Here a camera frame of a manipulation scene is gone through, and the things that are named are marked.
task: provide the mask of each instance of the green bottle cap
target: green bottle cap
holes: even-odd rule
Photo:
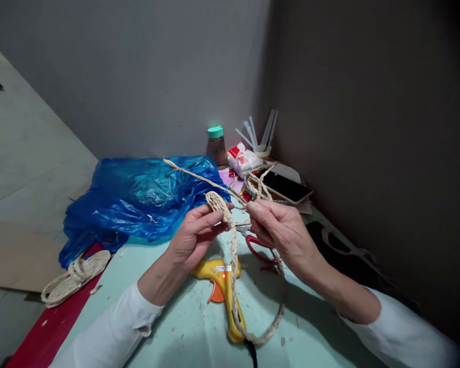
[[[208,135],[210,138],[220,138],[223,136],[223,127],[218,125],[217,127],[208,129]]]

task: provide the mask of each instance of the phone screen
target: phone screen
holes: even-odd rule
[[[255,173],[255,176],[261,177],[262,174],[263,171],[259,171]],[[264,176],[263,182],[268,188],[293,202],[300,202],[304,197],[310,195],[312,192],[311,188],[294,182],[293,180],[285,178],[279,174],[275,174],[272,171]]]

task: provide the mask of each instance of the white sleeve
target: white sleeve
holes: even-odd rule
[[[460,350],[448,336],[394,298],[368,289],[382,306],[378,319],[358,325],[341,318],[376,357],[391,368],[459,365]]]
[[[134,283],[68,348],[56,356],[50,367],[122,367],[141,339],[150,335],[152,324],[162,309],[143,298]],[[138,330],[142,327],[147,328],[145,332]]]

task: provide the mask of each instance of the yellow glue gun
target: yellow glue gun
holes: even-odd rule
[[[237,266],[237,278],[240,277],[240,262]],[[226,313],[228,315],[228,337],[233,343],[243,343],[244,336],[237,329],[234,322],[234,316],[232,314],[232,270],[231,265],[225,265],[223,260],[212,260],[212,261],[201,261],[191,271],[191,274],[196,276],[198,279],[210,279],[213,283],[213,292],[211,293],[208,303],[210,301],[215,303],[225,302]],[[244,315],[240,309],[239,301],[237,300],[238,318],[240,325],[245,331]]]

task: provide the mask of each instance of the white floor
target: white floor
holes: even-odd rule
[[[65,243],[68,195],[97,159],[0,53],[0,219]],[[44,310],[27,292],[0,289],[0,364]]]

